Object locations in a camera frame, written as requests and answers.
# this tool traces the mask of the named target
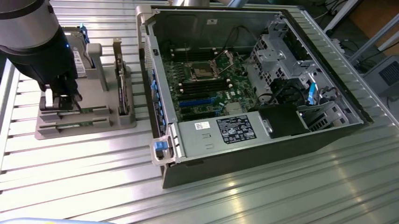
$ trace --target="white label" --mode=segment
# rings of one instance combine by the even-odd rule
[[[209,126],[209,122],[198,122],[198,123],[194,123],[194,129],[196,130],[200,130],[200,129],[206,129],[206,128],[209,128],[210,126]]]
[[[85,66],[82,65],[82,61],[77,50],[73,51],[73,57],[74,57],[74,66],[76,66],[77,73],[85,72]]]
[[[66,128],[72,128],[72,127],[80,127],[80,125],[60,126],[60,127],[57,127],[57,129],[66,129]]]
[[[206,25],[216,25],[216,24],[217,24],[217,20],[214,19],[206,20]]]

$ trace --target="green motherboard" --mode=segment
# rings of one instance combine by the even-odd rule
[[[176,116],[180,121],[225,116],[246,112],[256,103],[245,66],[237,54],[220,54],[209,70],[210,61],[173,62],[162,59]]]

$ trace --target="barcode sticker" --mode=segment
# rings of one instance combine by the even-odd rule
[[[81,62],[81,57],[77,50],[73,50],[74,66],[77,73],[85,72],[85,67]]]
[[[209,122],[200,122],[200,123],[194,123],[194,129],[200,130],[200,129],[206,129],[210,128]]]

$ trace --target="metal slotted surface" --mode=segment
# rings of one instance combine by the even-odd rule
[[[0,220],[70,218],[113,223],[393,223],[399,221],[396,121],[307,20],[284,7],[375,119],[355,135],[316,153],[170,189],[150,164],[152,138],[137,58],[132,0],[52,0],[61,25],[84,22],[110,66],[112,38],[122,38],[133,71],[134,129],[37,141],[38,89],[13,69],[0,143]]]

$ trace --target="sticker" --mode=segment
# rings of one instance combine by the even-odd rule
[[[57,129],[66,129],[66,128],[72,128],[72,127],[80,127],[80,125],[65,125],[65,126],[57,127]]]
[[[194,130],[200,130],[200,129],[206,129],[209,128],[209,122],[198,122],[198,123],[194,123]]]
[[[73,50],[73,58],[77,73],[85,72],[85,67],[82,65],[82,61],[77,50]]]
[[[216,24],[217,24],[217,20],[214,19],[206,20],[206,25],[216,25]]]
[[[246,115],[216,120],[225,144],[254,139],[256,135]]]

